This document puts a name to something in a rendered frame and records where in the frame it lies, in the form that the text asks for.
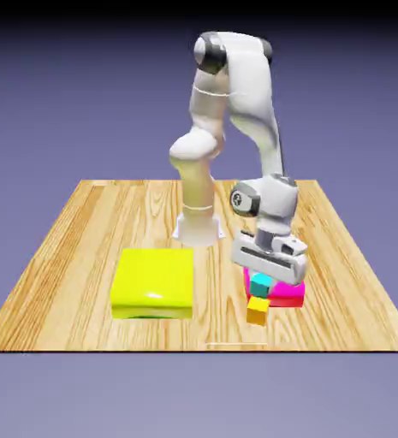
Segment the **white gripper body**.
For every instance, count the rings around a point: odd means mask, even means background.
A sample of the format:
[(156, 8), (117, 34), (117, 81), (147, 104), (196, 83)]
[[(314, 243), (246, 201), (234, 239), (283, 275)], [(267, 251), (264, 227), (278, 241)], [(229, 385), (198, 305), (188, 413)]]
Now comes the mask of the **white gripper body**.
[(306, 275), (307, 245), (293, 236), (275, 236), (271, 248), (257, 245), (256, 236), (246, 230), (235, 235), (231, 260), (241, 267), (265, 274), (289, 285), (302, 283)]

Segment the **small cyan cube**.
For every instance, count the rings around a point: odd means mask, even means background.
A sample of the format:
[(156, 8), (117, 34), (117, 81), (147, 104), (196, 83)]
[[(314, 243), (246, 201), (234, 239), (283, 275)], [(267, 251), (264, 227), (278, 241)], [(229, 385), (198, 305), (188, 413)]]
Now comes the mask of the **small cyan cube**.
[(256, 273), (250, 278), (249, 293), (253, 296), (266, 299), (270, 295), (273, 279), (265, 274)]

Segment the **small orange cube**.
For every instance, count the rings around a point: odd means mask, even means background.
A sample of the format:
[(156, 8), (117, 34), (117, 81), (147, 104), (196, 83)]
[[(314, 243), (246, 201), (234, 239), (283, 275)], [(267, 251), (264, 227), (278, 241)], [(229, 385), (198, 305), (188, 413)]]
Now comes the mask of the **small orange cube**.
[(270, 301), (251, 295), (247, 303), (247, 322), (259, 326), (266, 324)]

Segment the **large pink box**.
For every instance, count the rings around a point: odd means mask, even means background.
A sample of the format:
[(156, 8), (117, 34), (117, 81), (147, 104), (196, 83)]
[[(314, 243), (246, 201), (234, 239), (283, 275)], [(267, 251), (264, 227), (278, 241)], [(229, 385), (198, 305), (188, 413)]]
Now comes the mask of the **large pink box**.
[[(244, 286), (248, 299), (251, 296), (249, 293), (250, 278), (256, 273), (258, 272), (253, 271), (252, 269), (243, 269)], [(293, 286), (283, 281), (277, 281), (274, 278), (272, 279), (273, 286), (270, 289), (270, 295), (267, 297), (267, 299), (270, 301), (270, 307), (298, 308), (303, 305), (305, 297), (304, 282)]]

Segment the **large yellow box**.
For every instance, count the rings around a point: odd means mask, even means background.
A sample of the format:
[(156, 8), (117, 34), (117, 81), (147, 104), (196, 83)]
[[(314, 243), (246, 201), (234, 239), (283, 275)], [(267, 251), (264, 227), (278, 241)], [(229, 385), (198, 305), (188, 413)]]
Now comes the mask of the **large yellow box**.
[(115, 319), (189, 319), (193, 314), (193, 250), (127, 248), (110, 289)]

